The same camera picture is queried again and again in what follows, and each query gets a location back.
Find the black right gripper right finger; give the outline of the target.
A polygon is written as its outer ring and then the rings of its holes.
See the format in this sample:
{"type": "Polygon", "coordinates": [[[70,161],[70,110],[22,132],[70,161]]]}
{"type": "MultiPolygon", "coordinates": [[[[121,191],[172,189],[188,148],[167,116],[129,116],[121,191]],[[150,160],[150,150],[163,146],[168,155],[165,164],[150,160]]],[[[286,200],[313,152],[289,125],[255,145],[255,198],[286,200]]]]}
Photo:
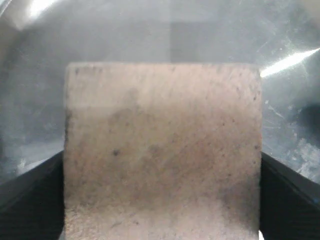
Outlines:
{"type": "Polygon", "coordinates": [[[320,185],[262,153],[260,231],[266,240],[320,238],[320,185]]]}

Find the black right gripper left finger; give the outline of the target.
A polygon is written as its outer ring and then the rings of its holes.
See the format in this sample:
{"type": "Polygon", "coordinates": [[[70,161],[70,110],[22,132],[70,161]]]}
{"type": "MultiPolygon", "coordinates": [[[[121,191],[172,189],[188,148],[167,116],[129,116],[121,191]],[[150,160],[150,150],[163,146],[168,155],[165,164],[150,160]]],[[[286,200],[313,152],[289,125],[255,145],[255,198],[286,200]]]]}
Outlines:
{"type": "Polygon", "coordinates": [[[63,153],[0,185],[2,240],[57,240],[64,228],[63,153]]]}

